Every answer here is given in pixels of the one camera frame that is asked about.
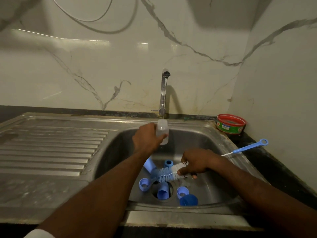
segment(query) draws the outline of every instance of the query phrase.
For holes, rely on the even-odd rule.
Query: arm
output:
[[[179,175],[203,173],[210,168],[224,177],[247,203],[288,235],[301,238],[316,237],[316,210],[241,170],[211,150],[188,150],[182,157],[182,162],[185,161],[189,164],[178,171]]]
[[[156,137],[153,123],[141,126],[133,136],[133,155],[70,198],[38,229],[55,238],[112,237],[143,164],[166,136]]]

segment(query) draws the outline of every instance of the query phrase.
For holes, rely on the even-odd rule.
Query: black countertop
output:
[[[0,123],[12,119],[26,112],[37,113],[56,113],[73,115],[100,115],[100,116],[125,116],[125,117],[144,117],[157,118],[154,113],[137,112],[117,112],[101,110],[84,109],[66,109],[66,108],[41,108],[41,107],[22,107],[22,106],[0,106]],[[184,120],[215,120],[215,116],[197,116],[197,115],[175,115],[169,114],[171,119]],[[228,135],[228,137],[241,148],[255,142],[246,133],[241,135]],[[262,147],[253,148],[244,151],[243,154],[257,168],[257,170],[274,187],[294,197],[300,202],[317,209],[317,197],[314,192],[300,181],[289,169],[280,163],[275,157],[268,153]],[[235,230],[216,230],[216,229],[182,229],[182,228],[162,228],[162,227],[120,227],[115,237],[269,237],[276,235],[277,231],[260,217],[248,219],[250,224],[265,228],[265,232],[255,231],[235,231]],[[35,225],[19,224],[0,224],[0,230],[6,230],[2,234],[4,237],[23,237],[29,231],[33,230]]]

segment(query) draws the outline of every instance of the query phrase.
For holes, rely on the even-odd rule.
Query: blue plastic cap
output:
[[[158,189],[157,197],[159,200],[166,200],[170,196],[170,188],[168,187],[168,183],[163,182],[160,183],[160,187]]]
[[[141,179],[139,182],[139,188],[143,192],[148,191],[150,188],[150,180],[146,178]]]
[[[153,163],[151,156],[145,161],[143,166],[150,174],[154,169],[156,169],[156,165]]]
[[[181,206],[196,206],[196,205],[198,205],[198,199],[196,196],[189,194],[189,195],[182,197],[179,200],[179,204]]]
[[[173,165],[174,165],[174,163],[172,160],[165,160],[165,162],[164,162],[164,168],[172,167]]]
[[[179,199],[181,199],[183,196],[186,196],[188,194],[189,194],[189,190],[186,187],[181,186],[177,188],[177,197]]]

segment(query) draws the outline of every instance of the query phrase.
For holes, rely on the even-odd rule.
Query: red and green tin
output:
[[[219,114],[217,120],[216,127],[220,131],[233,135],[241,133],[243,127],[247,124],[243,118],[232,114]]]

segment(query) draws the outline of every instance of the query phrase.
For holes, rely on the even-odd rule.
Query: faucet spout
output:
[[[167,86],[167,79],[170,76],[169,71],[165,71],[162,73],[162,84],[161,84],[161,99],[159,103],[159,114],[161,116],[165,115],[166,109],[165,109],[165,96],[166,96],[166,86]]]

